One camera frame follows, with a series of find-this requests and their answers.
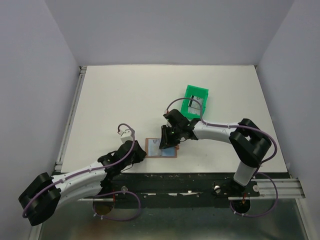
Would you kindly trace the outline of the green plastic bin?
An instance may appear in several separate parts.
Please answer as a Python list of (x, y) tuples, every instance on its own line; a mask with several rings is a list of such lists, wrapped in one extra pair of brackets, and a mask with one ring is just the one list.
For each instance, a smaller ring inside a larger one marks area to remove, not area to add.
[(193, 100), (198, 104), (200, 104), (195, 99), (192, 99), (191, 96), (197, 96), (197, 97), (203, 98), (203, 104), (200, 106), (201, 107), (200, 111), (204, 114), (206, 110), (207, 99), (209, 96), (209, 90), (207, 88), (188, 85), (185, 91), (185, 95), (184, 95), (185, 99), (183, 99), (182, 101), (180, 112), (188, 119), (200, 118), (201, 113), (199, 115), (188, 113), (188, 105), (190, 100)]

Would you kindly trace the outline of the silver VIP credit card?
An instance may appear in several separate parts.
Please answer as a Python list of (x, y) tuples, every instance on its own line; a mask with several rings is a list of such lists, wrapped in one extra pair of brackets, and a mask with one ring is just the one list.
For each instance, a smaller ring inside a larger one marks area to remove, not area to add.
[(149, 157), (159, 157), (162, 154), (160, 150), (161, 140), (159, 138), (149, 138), (147, 141), (147, 154)]

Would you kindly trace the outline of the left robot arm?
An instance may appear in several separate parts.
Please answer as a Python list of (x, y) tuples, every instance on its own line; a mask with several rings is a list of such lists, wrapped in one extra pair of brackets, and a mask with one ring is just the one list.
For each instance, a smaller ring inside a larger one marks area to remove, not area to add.
[(22, 217), (32, 226), (48, 220), (61, 206), (83, 198), (104, 198), (125, 191), (115, 190), (112, 180), (127, 166), (142, 162), (147, 153), (137, 140), (127, 140), (117, 150), (100, 156), (94, 163), (69, 173), (39, 174), (22, 192), (18, 201)]

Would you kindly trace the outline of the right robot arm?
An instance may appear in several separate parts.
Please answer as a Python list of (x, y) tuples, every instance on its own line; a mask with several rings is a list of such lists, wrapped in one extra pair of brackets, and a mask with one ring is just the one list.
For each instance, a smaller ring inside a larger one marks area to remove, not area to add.
[(161, 150), (176, 147), (184, 140), (213, 140), (232, 145), (240, 160), (230, 183), (230, 191), (236, 196), (247, 192), (248, 183), (261, 165), (278, 152), (275, 140), (248, 118), (238, 123), (209, 123), (202, 118), (188, 120), (177, 109), (166, 111), (163, 116), (167, 124), (161, 126)]

